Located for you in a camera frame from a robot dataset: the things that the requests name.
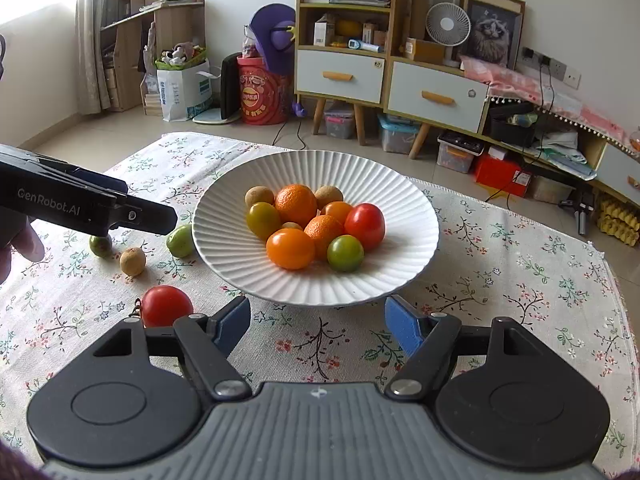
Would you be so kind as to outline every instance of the gray curtain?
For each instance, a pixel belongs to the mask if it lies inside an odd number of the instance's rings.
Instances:
[[[97,114],[111,106],[102,66],[100,28],[117,18],[118,0],[78,0],[76,5],[78,104],[81,114]]]

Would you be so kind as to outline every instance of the picture frame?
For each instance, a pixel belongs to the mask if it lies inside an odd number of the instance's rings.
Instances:
[[[460,0],[471,33],[457,54],[515,69],[526,3],[522,0]]]

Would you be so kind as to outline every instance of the red bucket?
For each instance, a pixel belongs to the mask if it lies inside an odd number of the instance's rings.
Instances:
[[[289,114],[289,77],[268,72],[261,57],[238,57],[242,120],[279,124]]]

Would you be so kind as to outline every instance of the cabinet leg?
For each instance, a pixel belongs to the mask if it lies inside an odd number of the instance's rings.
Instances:
[[[429,133],[430,126],[427,123],[422,123],[420,125],[420,130],[418,131],[418,135],[415,137],[414,145],[411,147],[411,151],[409,152],[409,158],[415,158],[420,153],[420,149],[424,144],[424,140],[427,138],[427,134]]]
[[[361,146],[366,146],[367,139],[364,134],[364,110],[362,105],[353,105],[353,114],[356,116],[356,133],[358,134],[358,143]]]
[[[317,135],[318,130],[320,129],[320,123],[322,122],[322,113],[324,112],[325,104],[326,99],[318,98],[318,101],[316,102],[316,112],[314,113],[314,135]]]

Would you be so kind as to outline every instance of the plate rim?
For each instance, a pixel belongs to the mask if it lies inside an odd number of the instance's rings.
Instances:
[[[196,237],[196,218],[198,217],[198,210],[200,208],[200,203],[202,202],[202,200],[204,199],[205,195],[209,192],[209,189],[211,189],[213,186],[216,185],[216,183],[218,182],[218,180],[224,176],[226,176],[227,174],[231,173],[232,171],[238,170],[239,168],[242,168],[242,166],[244,166],[245,164],[248,164],[250,162],[253,162],[255,160],[259,160],[260,158],[265,158],[268,156],[282,156],[284,153],[290,153],[290,152],[299,152],[300,150],[288,150],[286,148],[281,148],[279,151],[275,152],[275,153],[265,153],[264,155],[261,156],[257,156],[255,158],[252,158],[251,160],[247,160],[245,162],[243,162],[242,164],[239,164],[238,166],[235,166],[234,168],[231,168],[230,170],[226,171],[225,173],[223,173],[222,175],[220,175],[219,178],[217,178],[215,181],[213,181],[211,184],[209,184],[209,187],[207,187],[206,190],[204,190],[204,192],[202,193],[202,195],[200,196],[200,198],[198,199],[198,202],[196,203],[196,207],[193,210],[193,218],[191,219],[191,236],[193,237],[193,243],[196,247],[196,250],[198,251],[198,254],[200,255],[200,258],[202,259],[202,261],[206,264],[207,267],[209,267],[210,270],[212,270],[213,273],[215,273],[215,275],[217,277],[219,277],[221,280],[223,280],[225,283],[228,283],[229,285],[234,286],[235,288],[237,288],[241,295],[243,296],[255,296],[256,298],[259,298],[261,300],[265,300],[265,301],[270,301],[271,303],[281,303],[280,301],[277,301],[273,298],[268,298],[264,295],[261,294],[257,294],[255,292],[245,292],[244,290],[242,290],[242,288],[240,286],[238,286],[237,283],[235,283],[233,280],[228,279],[227,277],[223,276],[220,272],[218,272],[214,267],[213,264],[211,264],[209,261],[207,261],[206,257],[203,256],[202,254],[202,249],[198,243],[198,239]],[[363,301],[350,301],[349,303],[331,303],[331,304],[327,304],[327,303],[313,303],[313,304],[302,304],[302,303],[294,303],[291,301],[285,301],[283,302],[284,304],[286,304],[287,306],[296,306],[296,307],[300,307],[300,308],[336,308],[336,307],[345,307],[345,306],[356,306],[356,305],[360,305],[360,304],[365,304],[365,303],[369,303],[370,301],[377,301],[380,298],[385,298],[387,296],[390,296],[391,294],[396,293],[398,290],[400,290],[401,288],[406,287],[407,285],[413,283],[418,276],[420,276],[420,274],[422,274],[424,272],[424,269],[427,268],[427,266],[429,265],[429,263],[431,263],[431,260],[433,259],[433,256],[436,252],[436,250],[438,250],[438,244],[440,241],[440,222],[438,220],[438,216],[436,215],[435,209],[433,208],[433,204],[431,203],[431,200],[429,200],[429,198],[420,190],[420,188],[418,188],[418,186],[416,186],[415,182],[413,182],[413,179],[407,177],[406,175],[403,175],[402,173],[399,173],[396,170],[393,170],[392,168],[385,166],[384,164],[381,164],[380,162],[377,162],[375,160],[372,160],[370,158],[366,158],[364,156],[359,156],[359,155],[353,155],[352,153],[345,153],[345,152],[334,152],[332,150],[303,150],[307,153],[340,153],[341,155],[347,155],[349,157],[355,157],[355,158],[362,158],[368,162],[371,162],[373,164],[377,164],[379,166],[383,166],[384,168],[387,168],[389,171],[392,171],[393,173],[398,174],[399,176],[401,176],[402,178],[404,178],[411,186],[415,187],[415,189],[418,190],[418,192],[420,192],[420,194],[424,197],[424,199],[426,200],[427,204],[428,204],[428,217],[425,219],[426,223],[431,223],[431,220],[433,220],[433,222],[438,226],[436,233],[437,233],[437,237],[436,237],[436,241],[433,247],[433,251],[431,252],[429,259],[427,260],[427,262],[422,266],[422,268],[417,271],[415,273],[415,276],[412,277],[411,279],[407,280],[406,282],[404,282],[402,285],[399,285],[398,287],[394,288],[393,290],[390,290],[388,292],[384,292],[383,294],[379,294],[376,296],[371,296],[370,298],[367,298],[366,300]]]

